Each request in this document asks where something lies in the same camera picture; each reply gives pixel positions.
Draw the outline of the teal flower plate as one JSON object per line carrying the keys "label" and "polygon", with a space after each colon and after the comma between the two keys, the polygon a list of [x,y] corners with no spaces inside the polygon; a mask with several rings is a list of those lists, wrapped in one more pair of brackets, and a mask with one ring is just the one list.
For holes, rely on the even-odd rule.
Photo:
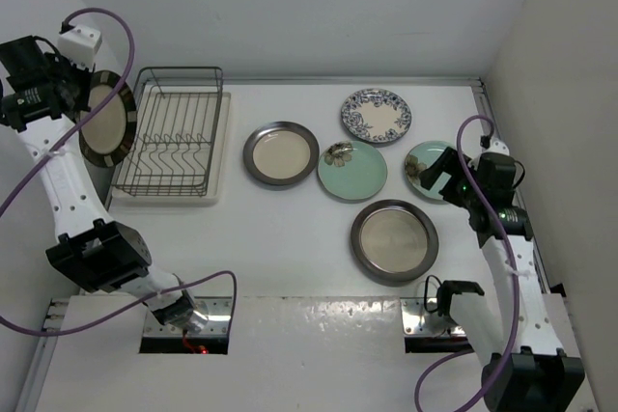
{"label": "teal flower plate", "polygon": [[446,204],[439,191],[447,184],[451,176],[441,172],[431,188],[425,188],[420,181],[420,175],[432,167],[446,149],[455,149],[452,144],[444,141],[427,141],[416,145],[406,156],[404,162],[405,177],[412,191],[420,198],[436,204]]}
{"label": "teal flower plate", "polygon": [[328,147],[318,162],[318,178],[331,196],[361,202],[377,195],[386,184],[387,164],[367,143],[342,141]]}

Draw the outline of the dark checkered rim plate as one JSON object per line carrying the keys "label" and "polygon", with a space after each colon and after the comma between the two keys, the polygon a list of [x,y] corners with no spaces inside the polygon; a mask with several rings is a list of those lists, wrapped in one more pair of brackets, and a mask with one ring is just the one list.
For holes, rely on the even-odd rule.
{"label": "dark checkered rim plate", "polygon": [[[120,81],[120,75],[111,70],[93,74],[88,105],[97,109]],[[137,107],[133,92],[127,83],[112,97],[79,133],[83,156],[100,168],[120,164],[129,155],[137,130]]]}

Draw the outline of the blue floral pattern plate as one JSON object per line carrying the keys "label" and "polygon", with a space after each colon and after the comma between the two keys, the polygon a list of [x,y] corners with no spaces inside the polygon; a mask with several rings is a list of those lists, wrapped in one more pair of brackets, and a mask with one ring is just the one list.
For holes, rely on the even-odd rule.
{"label": "blue floral pattern plate", "polygon": [[390,144],[407,134],[412,111],[399,95],[381,88],[355,91],[341,107],[345,129],[361,141]]}

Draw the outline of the large grey rim plate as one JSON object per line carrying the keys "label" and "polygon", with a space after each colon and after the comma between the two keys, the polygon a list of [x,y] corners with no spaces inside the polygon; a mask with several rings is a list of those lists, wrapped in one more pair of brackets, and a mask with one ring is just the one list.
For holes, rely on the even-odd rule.
{"label": "large grey rim plate", "polygon": [[373,202],[356,215],[350,245],[356,260],[373,279],[403,285],[435,264],[439,237],[433,221],[421,208],[389,199]]}

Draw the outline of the grey rim cream plate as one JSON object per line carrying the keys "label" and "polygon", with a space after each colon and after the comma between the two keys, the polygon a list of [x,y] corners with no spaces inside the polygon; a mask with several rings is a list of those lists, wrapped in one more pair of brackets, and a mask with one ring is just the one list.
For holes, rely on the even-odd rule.
{"label": "grey rim cream plate", "polygon": [[289,187],[316,168],[320,145],[302,124],[278,121],[256,128],[246,139],[242,161],[247,173],[270,186]]}

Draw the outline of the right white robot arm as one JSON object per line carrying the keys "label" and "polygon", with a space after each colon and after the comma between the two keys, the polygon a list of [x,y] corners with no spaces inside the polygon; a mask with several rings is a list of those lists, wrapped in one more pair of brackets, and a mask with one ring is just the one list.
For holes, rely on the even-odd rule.
{"label": "right white robot arm", "polygon": [[448,148],[420,176],[431,188],[448,175],[439,194],[468,212],[498,300],[495,319],[476,282],[446,280],[437,291],[438,315],[463,328],[482,366],[481,387],[463,411],[478,402],[490,411],[565,411],[585,378],[548,317],[530,220],[513,203],[517,165],[504,147],[475,159]]}

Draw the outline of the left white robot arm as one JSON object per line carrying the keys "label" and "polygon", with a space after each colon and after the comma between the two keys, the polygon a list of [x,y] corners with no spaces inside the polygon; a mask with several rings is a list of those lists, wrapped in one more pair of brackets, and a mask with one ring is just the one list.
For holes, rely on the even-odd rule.
{"label": "left white robot arm", "polygon": [[88,117],[112,106],[121,127],[114,147],[97,164],[113,167],[128,153],[136,129],[136,104],[124,78],[96,71],[96,44],[85,61],[66,57],[65,48],[43,52],[42,38],[26,36],[1,45],[1,63],[13,93],[1,98],[1,124],[13,129],[35,164],[54,218],[56,243],[49,263],[80,288],[121,291],[144,304],[162,325],[198,333],[207,324],[177,275],[154,266],[139,232],[107,211],[87,170],[90,147],[82,128]]}

